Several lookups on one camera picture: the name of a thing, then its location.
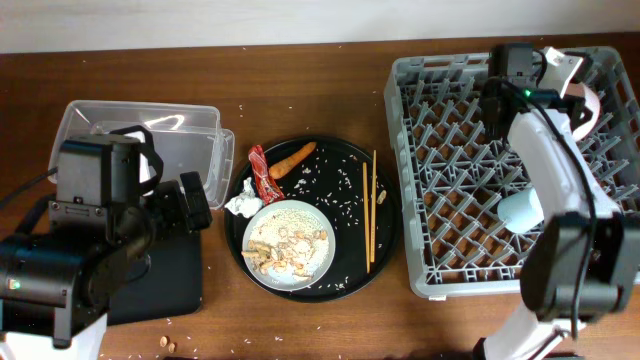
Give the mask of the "light blue cup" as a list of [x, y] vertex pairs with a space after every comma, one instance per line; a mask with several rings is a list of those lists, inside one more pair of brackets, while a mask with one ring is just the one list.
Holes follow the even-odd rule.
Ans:
[[543, 209], [533, 187], [502, 199], [497, 213], [506, 229], [515, 234], [526, 233], [544, 220]]

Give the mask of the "wooden chopstick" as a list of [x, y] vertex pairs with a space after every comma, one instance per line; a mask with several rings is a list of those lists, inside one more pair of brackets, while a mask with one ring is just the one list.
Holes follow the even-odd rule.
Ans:
[[365, 233], [365, 253], [366, 253], [366, 273], [370, 273], [370, 221], [369, 221], [369, 201], [368, 201], [368, 172], [366, 162], [362, 163], [363, 178], [363, 209], [364, 209], [364, 233]]
[[376, 221], [376, 186], [377, 186], [377, 150], [373, 152], [372, 182], [371, 182], [371, 223], [370, 223], [370, 252], [371, 264], [375, 262], [375, 221]]

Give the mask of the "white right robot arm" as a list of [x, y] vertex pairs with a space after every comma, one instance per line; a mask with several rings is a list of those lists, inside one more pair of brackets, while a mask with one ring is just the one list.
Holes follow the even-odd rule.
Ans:
[[511, 145], [541, 205], [544, 232], [520, 272], [521, 303], [475, 359], [542, 359], [587, 324], [623, 311], [639, 266], [639, 222], [602, 189], [577, 142], [601, 105], [584, 52], [510, 43], [489, 54], [480, 106], [490, 138]]

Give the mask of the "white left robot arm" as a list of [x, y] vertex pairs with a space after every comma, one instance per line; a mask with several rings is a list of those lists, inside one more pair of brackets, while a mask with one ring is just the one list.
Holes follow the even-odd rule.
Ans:
[[143, 127], [62, 143], [55, 193], [1, 242], [2, 358], [98, 358], [132, 263], [212, 222], [200, 175], [164, 180], [163, 171]]

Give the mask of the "grey dishwasher rack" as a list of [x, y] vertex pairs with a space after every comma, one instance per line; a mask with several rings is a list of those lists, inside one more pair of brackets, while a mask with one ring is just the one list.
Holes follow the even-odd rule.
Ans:
[[[579, 149], [603, 190], [628, 216], [639, 212], [639, 105], [619, 53], [591, 47], [586, 84], [602, 113]], [[479, 96], [484, 53], [401, 58], [384, 90], [402, 200], [409, 283], [423, 298], [519, 289], [540, 235], [509, 232], [499, 202], [529, 185], [521, 160], [485, 135]]]

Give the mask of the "crumpled white tissue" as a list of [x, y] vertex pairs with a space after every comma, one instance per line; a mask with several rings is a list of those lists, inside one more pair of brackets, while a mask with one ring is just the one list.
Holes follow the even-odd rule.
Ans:
[[232, 215], [242, 216], [246, 219], [256, 215], [263, 207], [264, 202], [256, 194], [251, 177], [243, 181], [243, 190], [241, 193], [231, 198], [225, 204], [225, 209], [229, 210]]

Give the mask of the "black rectangular tray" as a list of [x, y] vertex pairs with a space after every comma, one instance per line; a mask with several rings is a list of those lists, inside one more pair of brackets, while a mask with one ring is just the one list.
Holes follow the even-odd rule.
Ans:
[[197, 312], [203, 296], [201, 236], [156, 242], [130, 267], [127, 279], [111, 298], [110, 326]]

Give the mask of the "red snack wrapper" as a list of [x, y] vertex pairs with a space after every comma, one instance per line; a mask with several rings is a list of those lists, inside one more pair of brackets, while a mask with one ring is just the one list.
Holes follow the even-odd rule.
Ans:
[[269, 167], [260, 145], [254, 145], [248, 153], [258, 195], [265, 205], [285, 199], [284, 194], [269, 174]]

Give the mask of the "clear plastic bin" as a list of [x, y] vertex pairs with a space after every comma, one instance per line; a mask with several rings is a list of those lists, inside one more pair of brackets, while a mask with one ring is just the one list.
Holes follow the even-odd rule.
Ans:
[[221, 126], [220, 112], [213, 106], [73, 101], [62, 117], [48, 167], [58, 165], [60, 147], [72, 136], [106, 134], [136, 125], [151, 133], [155, 151], [164, 161], [164, 181], [196, 171], [209, 207], [212, 210], [223, 207], [232, 174], [235, 136]]

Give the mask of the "grey plate with food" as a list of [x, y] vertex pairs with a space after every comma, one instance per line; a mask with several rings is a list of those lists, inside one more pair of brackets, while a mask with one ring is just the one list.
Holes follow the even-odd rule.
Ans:
[[257, 282], [275, 291], [311, 287], [327, 274], [336, 235], [316, 207], [283, 200], [259, 210], [245, 228], [241, 256]]

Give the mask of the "orange carrot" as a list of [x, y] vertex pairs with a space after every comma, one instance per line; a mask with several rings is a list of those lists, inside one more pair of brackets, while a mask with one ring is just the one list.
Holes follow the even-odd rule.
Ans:
[[316, 142], [309, 142], [291, 156], [274, 164], [269, 168], [269, 175], [275, 180], [283, 178], [306, 159], [315, 150], [316, 145]]

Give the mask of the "round black tray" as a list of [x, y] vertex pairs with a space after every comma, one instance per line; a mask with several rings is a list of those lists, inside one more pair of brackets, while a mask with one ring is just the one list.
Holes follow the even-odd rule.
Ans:
[[[316, 149], [278, 181], [288, 199], [316, 207], [333, 226], [337, 248], [328, 273], [317, 285], [283, 291], [261, 287], [282, 298], [301, 303], [322, 303], [347, 297], [369, 285], [393, 257], [402, 235], [398, 191], [373, 156], [339, 138], [306, 136], [286, 140], [264, 151], [273, 165], [314, 142]], [[376, 186], [386, 198], [376, 207], [375, 259], [367, 266], [364, 248], [364, 191], [362, 165], [376, 171]]]

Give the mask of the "peanut on tray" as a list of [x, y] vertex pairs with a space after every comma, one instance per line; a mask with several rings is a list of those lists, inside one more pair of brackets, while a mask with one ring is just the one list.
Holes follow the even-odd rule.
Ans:
[[386, 198], [386, 195], [387, 195], [386, 190], [382, 190], [382, 191], [380, 192], [380, 194], [378, 195], [378, 198], [377, 198], [377, 200], [376, 200], [376, 203], [377, 203], [377, 204], [382, 204], [382, 203], [384, 202], [385, 198]]

